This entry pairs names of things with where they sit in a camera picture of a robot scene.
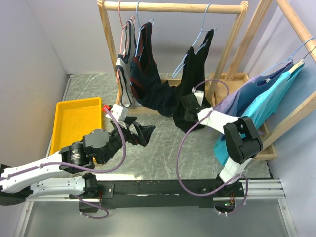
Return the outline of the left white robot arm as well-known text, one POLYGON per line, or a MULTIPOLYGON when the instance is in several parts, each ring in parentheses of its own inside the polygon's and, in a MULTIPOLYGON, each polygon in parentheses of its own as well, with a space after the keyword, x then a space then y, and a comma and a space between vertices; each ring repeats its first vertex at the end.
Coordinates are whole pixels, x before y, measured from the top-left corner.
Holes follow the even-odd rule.
POLYGON ((94 198, 100 188, 96 164, 106 164, 126 143, 147 146, 155 125, 142 126, 136 117, 113 122, 113 130, 95 129, 80 141, 19 167, 0 166, 0 204, 12 206, 28 198, 66 194, 94 198))

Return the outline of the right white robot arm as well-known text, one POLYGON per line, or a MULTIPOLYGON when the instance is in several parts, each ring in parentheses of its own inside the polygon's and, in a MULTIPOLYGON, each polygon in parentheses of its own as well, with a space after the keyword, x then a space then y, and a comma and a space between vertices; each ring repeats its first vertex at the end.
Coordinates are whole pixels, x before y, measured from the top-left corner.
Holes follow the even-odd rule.
POLYGON ((227 197, 233 192, 233 183, 244 172, 247 164, 263 149, 257 129, 248 116, 235 117, 202 105, 204 93, 197 91, 181 97, 185 109, 184 119, 195 124, 187 131, 188 136, 198 125, 210 127, 224 135, 228 159, 219 173, 216 191, 227 197))

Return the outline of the blue wire hanger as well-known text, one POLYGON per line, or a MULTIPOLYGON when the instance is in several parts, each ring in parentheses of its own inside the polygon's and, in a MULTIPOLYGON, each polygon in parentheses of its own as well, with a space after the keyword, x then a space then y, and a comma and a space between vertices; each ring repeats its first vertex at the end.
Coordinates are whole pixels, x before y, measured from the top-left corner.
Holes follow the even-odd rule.
MULTIPOLYGON (((201 37, 201 35, 203 33, 208 33, 209 31, 213 30, 214 33, 216 33, 217 31, 217 28, 213 28, 213 29, 210 29, 210 30, 205 30, 204 29, 204 25, 205 25, 205 19, 206 19, 206 14, 208 13, 208 10, 210 8, 210 6, 212 5, 212 3, 209 3, 208 6, 206 7, 205 9, 205 12, 204 12, 204 15, 203 15, 203 21, 202 21, 202 24, 201 24, 201 30, 199 32, 199 34, 197 35, 195 41, 193 42, 193 44, 191 45, 191 47, 194 47, 195 44, 197 43, 197 41, 199 40, 199 38, 201 37)), ((195 54, 197 54, 198 52, 200 52, 204 47, 206 46, 206 43, 202 43, 200 45, 200 47, 198 48, 198 50, 195 52, 195 54)), ((178 73, 183 69, 184 65, 185 65, 185 59, 187 58, 188 54, 185 54, 185 56, 183 57, 182 61, 180 62, 180 64, 176 67, 176 69, 174 70, 171 78, 174 79, 178 73)))

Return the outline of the black tank top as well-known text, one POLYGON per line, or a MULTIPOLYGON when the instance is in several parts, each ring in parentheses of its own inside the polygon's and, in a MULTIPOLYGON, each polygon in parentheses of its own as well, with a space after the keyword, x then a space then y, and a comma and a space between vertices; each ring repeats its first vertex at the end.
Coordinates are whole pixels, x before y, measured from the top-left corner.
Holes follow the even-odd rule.
POLYGON ((173 110, 173 121, 184 133, 198 121, 198 112, 201 107, 209 107, 211 104, 205 96, 202 96, 202 102, 193 93, 193 88, 197 86, 196 92, 205 92, 205 62, 208 57, 211 42, 214 36, 214 30, 206 33, 201 49, 194 52, 190 47, 184 62, 182 78, 180 85, 175 89, 175 107, 173 110))

